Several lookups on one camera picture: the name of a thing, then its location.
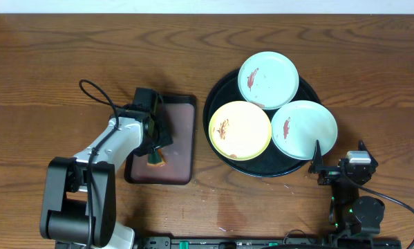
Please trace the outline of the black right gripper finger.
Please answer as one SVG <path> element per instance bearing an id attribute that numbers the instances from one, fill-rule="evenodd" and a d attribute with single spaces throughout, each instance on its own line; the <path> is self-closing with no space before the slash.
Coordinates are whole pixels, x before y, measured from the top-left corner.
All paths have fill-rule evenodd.
<path id="1" fill-rule="evenodd" d="M 366 147 L 366 145 L 365 145 L 365 143 L 363 142 L 363 140 L 359 140 L 359 142 L 358 142 L 358 150 L 359 151 L 365 151 L 368 155 L 369 155 L 369 158 L 372 160 L 372 161 L 375 161 L 375 158 L 372 156 L 372 154 L 369 152 L 369 150 L 367 149 L 367 147 Z"/>
<path id="2" fill-rule="evenodd" d="M 321 147 L 318 140 L 316 140 L 314 156 L 311 162 L 312 167 L 322 167 L 323 166 L 323 159 L 321 154 Z"/>

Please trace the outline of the green yellow sponge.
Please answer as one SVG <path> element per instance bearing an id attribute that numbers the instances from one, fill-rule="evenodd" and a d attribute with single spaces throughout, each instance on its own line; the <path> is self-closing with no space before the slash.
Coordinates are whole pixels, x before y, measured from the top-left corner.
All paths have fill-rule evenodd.
<path id="1" fill-rule="evenodd" d="M 162 167 L 166 165 L 166 160 L 161 149 L 157 149 L 152 153 L 148 154 L 147 166 L 148 167 Z"/>

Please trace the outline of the yellow plate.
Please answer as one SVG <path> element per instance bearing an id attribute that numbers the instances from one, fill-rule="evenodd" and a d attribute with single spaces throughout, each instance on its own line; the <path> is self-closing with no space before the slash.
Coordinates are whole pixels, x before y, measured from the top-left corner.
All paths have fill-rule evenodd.
<path id="1" fill-rule="evenodd" d="M 207 133 L 220 155 L 245 161 L 265 151 L 272 139 L 272 125 L 262 108 L 251 102 L 233 101 L 214 112 Z"/>

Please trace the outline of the mint green plate top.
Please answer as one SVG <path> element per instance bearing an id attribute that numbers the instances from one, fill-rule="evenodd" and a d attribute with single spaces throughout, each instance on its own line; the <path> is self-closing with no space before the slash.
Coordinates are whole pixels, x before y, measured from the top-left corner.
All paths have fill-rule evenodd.
<path id="1" fill-rule="evenodd" d="M 299 88 L 296 66 L 285 55 L 264 51 L 245 60 L 237 77 L 243 98 L 265 110 L 282 107 Z"/>

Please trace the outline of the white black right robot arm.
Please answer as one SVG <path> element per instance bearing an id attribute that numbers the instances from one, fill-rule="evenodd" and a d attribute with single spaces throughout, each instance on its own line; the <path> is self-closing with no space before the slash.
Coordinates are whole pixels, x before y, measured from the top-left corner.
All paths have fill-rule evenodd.
<path id="1" fill-rule="evenodd" d="M 371 196 L 360 196 L 359 189 L 375 173 L 378 162 L 360 140 L 357 151 L 348 151 L 336 166 L 325 166 L 319 141 L 315 143 L 309 172 L 317 174 L 319 185 L 332 190 L 330 223 L 336 230 L 328 235 L 332 247 L 364 244 L 373 247 L 373 237 L 380 233 L 385 206 Z"/>

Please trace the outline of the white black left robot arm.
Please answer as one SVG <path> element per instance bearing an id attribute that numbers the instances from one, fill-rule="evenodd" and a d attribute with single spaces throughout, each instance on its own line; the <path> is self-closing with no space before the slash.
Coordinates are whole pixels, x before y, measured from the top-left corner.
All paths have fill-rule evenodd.
<path id="1" fill-rule="evenodd" d="M 51 160 L 39 224 L 43 238 L 60 248 L 133 247 L 133 229 L 116 220 L 115 174 L 129 156 L 156 157 L 172 144 L 163 104 L 158 92 L 138 88 L 86 149 Z"/>

